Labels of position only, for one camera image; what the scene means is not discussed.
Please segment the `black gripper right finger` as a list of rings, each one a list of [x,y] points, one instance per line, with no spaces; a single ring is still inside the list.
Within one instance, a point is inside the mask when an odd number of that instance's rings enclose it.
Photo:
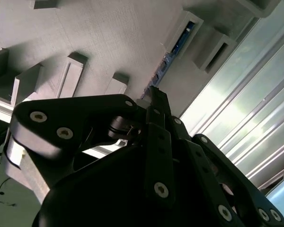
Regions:
[[[182,164],[195,173],[208,220],[223,227],[284,227],[284,217],[253,183],[204,135],[189,136],[181,120],[171,115],[167,95],[158,90]]]

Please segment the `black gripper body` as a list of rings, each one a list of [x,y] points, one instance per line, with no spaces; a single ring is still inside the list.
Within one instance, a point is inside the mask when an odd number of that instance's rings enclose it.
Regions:
[[[35,227],[234,227],[237,216],[199,146],[122,148],[48,193]]]

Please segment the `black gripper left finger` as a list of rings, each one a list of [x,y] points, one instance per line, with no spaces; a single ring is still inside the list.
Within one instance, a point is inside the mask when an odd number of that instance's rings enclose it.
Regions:
[[[168,148],[165,114],[150,88],[151,103],[138,106],[125,95],[36,100],[18,105],[11,136],[26,152],[20,169],[41,204],[67,176],[122,148]]]

